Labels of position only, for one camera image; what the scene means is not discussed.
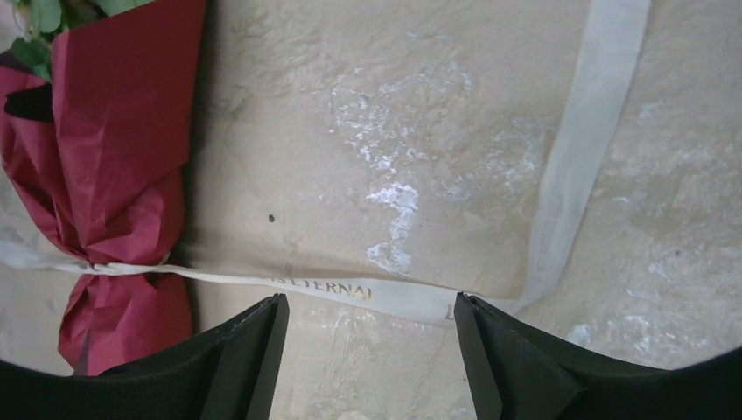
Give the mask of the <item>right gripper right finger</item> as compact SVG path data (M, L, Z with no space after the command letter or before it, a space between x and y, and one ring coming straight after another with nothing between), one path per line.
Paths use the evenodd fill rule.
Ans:
M459 293L460 351L479 419L739 419L741 351L676 370L616 360Z

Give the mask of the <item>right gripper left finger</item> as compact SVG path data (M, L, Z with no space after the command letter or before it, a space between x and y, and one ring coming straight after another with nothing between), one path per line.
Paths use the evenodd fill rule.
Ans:
M290 307L266 297L190 339L97 376L1 364L3 419L267 419Z

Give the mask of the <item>dark red wrapping paper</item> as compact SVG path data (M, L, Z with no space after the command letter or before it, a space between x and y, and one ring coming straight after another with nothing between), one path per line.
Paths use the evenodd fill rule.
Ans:
M191 337L185 279L160 274L185 223L182 169L207 5L149 1L52 42L52 80L1 56L1 163L79 275L59 328L77 375Z

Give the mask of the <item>cream ribbon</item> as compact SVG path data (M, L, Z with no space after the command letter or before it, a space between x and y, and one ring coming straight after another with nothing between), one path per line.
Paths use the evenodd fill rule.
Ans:
M539 187L527 281L520 297L494 301L506 313L545 297L559 283L632 84L650 8L648 1L591 3L569 99ZM156 272L215 284L269 286L448 327L457 296L442 286L380 278L229 276L171 264L158 265Z

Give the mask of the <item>pale pink flower stem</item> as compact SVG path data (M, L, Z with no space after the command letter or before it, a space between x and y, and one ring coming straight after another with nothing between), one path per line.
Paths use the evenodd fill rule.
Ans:
M62 33L147 4L148 0L10 0L21 34L12 55L45 81L52 80L52 44Z

